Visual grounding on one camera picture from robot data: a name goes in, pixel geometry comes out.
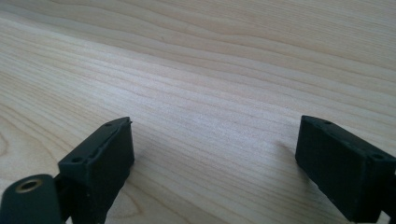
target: black plastic part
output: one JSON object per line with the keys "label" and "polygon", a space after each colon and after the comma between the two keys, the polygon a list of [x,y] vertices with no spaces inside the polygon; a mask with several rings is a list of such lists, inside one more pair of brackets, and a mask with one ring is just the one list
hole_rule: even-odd
{"label": "black plastic part", "polygon": [[59,162],[55,178],[32,175],[8,187],[0,223],[104,223],[134,163],[131,123],[102,125]]}
{"label": "black plastic part", "polygon": [[3,194],[0,223],[62,223],[52,176],[32,175],[9,186]]}
{"label": "black plastic part", "polygon": [[303,116],[295,158],[348,220],[376,222],[387,212],[396,169],[388,153],[327,120]]}

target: wooden surface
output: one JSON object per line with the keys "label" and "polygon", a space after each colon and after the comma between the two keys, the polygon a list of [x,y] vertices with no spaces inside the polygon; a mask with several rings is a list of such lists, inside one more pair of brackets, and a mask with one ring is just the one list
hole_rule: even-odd
{"label": "wooden surface", "polygon": [[0,3],[1,193],[130,116],[106,223],[347,223],[295,163],[303,114],[396,155],[394,0]]}

